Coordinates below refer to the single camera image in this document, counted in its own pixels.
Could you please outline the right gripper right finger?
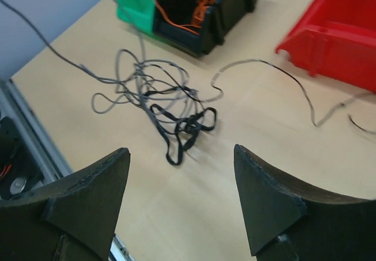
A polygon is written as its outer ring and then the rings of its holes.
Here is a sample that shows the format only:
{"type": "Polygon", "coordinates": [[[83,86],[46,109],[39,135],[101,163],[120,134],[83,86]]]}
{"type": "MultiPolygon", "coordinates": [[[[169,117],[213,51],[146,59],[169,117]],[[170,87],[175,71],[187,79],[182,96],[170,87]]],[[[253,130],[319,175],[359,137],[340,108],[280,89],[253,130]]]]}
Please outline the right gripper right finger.
{"type": "Polygon", "coordinates": [[[375,201],[331,192],[234,147],[250,253],[257,260],[374,260],[375,201]]]}

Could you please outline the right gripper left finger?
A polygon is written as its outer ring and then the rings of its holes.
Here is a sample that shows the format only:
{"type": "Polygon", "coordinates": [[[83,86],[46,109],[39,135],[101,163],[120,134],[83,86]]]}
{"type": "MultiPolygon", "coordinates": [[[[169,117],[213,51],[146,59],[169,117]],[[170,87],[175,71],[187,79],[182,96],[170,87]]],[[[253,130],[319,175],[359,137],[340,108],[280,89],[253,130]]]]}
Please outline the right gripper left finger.
{"type": "Polygon", "coordinates": [[[1,260],[107,260],[125,192],[130,152],[1,201],[1,260]]]}

